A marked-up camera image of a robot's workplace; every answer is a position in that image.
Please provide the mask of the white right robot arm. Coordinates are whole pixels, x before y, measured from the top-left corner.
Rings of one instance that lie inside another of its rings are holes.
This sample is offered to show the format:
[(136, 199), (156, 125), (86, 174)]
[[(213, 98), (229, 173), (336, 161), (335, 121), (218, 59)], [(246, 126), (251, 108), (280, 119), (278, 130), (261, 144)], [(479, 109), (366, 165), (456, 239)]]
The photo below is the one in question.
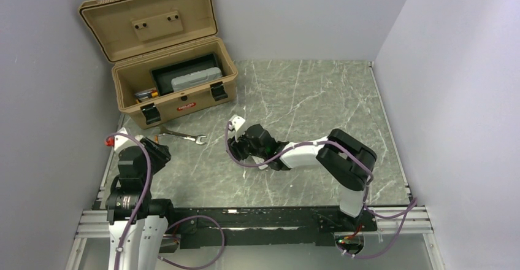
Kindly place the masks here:
[(255, 168), (289, 171), (318, 166), (324, 168), (342, 187), (338, 223), (353, 230), (361, 223), (368, 187), (373, 180), (376, 153), (340, 129), (314, 141), (283, 142), (274, 139), (260, 124), (244, 127), (226, 124), (226, 151), (233, 161), (246, 166), (254, 159)]

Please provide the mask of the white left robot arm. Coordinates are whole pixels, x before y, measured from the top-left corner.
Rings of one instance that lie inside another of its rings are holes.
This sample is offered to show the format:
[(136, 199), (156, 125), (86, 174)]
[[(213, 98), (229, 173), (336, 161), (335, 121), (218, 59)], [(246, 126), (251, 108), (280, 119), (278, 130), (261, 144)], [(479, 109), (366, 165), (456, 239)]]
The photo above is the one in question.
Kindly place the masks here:
[(154, 269), (163, 234), (172, 231), (172, 201), (151, 196), (151, 180), (170, 161), (165, 145), (146, 137), (110, 136), (106, 145), (118, 156), (119, 174), (106, 200), (109, 222), (109, 269)]

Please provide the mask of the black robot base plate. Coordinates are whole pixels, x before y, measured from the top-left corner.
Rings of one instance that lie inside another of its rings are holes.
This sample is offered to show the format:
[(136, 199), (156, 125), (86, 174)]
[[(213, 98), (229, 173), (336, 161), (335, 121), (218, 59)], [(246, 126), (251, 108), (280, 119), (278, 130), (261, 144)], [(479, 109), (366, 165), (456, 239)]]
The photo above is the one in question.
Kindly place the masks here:
[(333, 237), (375, 232), (375, 217), (352, 219), (339, 206), (174, 208), (166, 234), (181, 249), (238, 245), (333, 246)]

